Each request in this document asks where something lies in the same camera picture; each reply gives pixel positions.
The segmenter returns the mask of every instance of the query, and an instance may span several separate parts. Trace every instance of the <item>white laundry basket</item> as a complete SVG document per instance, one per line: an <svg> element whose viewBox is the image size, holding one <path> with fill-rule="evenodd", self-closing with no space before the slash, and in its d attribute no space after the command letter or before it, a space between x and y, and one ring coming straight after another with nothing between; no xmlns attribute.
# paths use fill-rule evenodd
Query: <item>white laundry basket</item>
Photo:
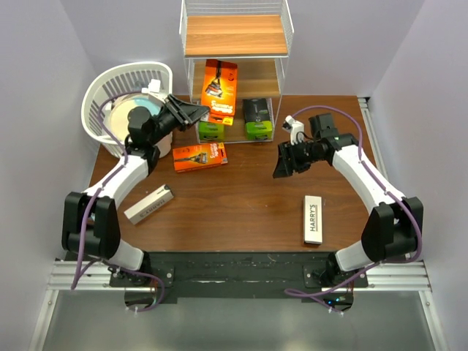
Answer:
<svg viewBox="0 0 468 351"><path fill-rule="evenodd" d="M99 141L113 156L120 157L121 149L110 136L102 130L99 120L105 114L97 115L99 106L108 98L130 91L141 91L150 83L151 79L161 82L159 93L154 94L164 100L173 92L173 73L168 65L160 62L144 61L132 64L122 64L99 75L89 86L81 105L81 123L89 136ZM161 157L170 151L172 133L159 141L157 145Z"/></svg>

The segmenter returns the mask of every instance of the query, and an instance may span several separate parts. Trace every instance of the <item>orange razor box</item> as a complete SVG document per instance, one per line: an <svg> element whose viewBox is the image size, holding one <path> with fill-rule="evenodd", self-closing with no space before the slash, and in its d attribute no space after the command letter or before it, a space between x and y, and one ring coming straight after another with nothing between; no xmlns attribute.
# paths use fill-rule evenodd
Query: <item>orange razor box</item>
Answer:
<svg viewBox="0 0 468 351"><path fill-rule="evenodd" d="M176 172L202 170L227 163L224 143L209 143L184 148L174 148L174 169Z"/></svg>
<svg viewBox="0 0 468 351"><path fill-rule="evenodd" d="M233 117L236 91L237 64L213 59L206 60L201 105L210 107L210 115L213 114L219 118Z"/></svg>

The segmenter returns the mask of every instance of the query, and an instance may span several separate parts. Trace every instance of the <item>gray wall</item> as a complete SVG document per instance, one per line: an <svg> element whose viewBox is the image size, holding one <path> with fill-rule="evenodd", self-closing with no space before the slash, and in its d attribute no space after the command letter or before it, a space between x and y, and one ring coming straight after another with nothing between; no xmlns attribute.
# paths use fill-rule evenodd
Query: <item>gray wall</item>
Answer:
<svg viewBox="0 0 468 351"><path fill-rule="evenodd" d="M0 350L27 350L54 257L64 198L96 146L80 125L94 70L58 0L0 11Z"/></svg>
<svg viewBox="0 0 468 351"><path fill-rule="evenodd" d="M371 111L390 179L424 204L423 256L452 351L468 350L468 2L426 0Z"/></svg>
<svg viewBox="0 0 468 351"><path fill-rule="evenodd" d="M161 61L174 72L174 92L187 94L180 0L119 1L118 6L111 0L61 1L97 72L129 61ZM368 96L423 0L289 3L295 36L285 93Z"/></svg>

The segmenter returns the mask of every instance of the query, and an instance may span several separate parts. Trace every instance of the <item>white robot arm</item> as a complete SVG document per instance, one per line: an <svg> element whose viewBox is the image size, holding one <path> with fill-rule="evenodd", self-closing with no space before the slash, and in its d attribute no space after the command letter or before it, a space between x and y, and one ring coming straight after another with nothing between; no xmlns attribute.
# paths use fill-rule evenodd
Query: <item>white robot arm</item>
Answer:
<svg viewBox="0 0 468 351"><path fill-rule="evenodd" d="M131 110L125 155L101 181L84 192L71 192L65 200L63 248L130 271L151 274L148 254L121 239L117 208L156 167L159 159L156 143L175 128L190 128L208 113L209 107L183 102L172 94L167 96L157 116L152 116L145 107Z"/></svg>
<svg viewBox="0 0 468 351"><path fill-rule="evenodd" d="M283 128L290 142L278 145L279 160L273 177L302 173L318 161L327 161L338 170L358 193L369 220L361 240L334 252L329 257L324 283L333 284L335 276L366 265L402 256L418 247L414 221L423 222L423 205L416 197L407 199L373 166L351 134L340 135L330 113L309 119L313 138L304 141L303 124L288 116Z"/></svg>

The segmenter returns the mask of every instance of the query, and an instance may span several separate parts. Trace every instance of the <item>white box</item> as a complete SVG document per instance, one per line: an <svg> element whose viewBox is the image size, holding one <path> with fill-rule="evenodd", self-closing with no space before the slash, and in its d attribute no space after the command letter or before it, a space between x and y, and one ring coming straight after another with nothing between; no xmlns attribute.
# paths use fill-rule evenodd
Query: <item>white box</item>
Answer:
<svg viewBox="0 0 468 351"><path fill-rule="evenodd" d="M304 197L304 242L306 244L322 243L322 198L320 196Z"/></svg>
<svg viewBox="0 0 468 351"><path fill-rule="evenodd" d="M141 201L135 203L124 214L131 223L137 224L173 198L174 195L170 187L163 185Z"/></svg>

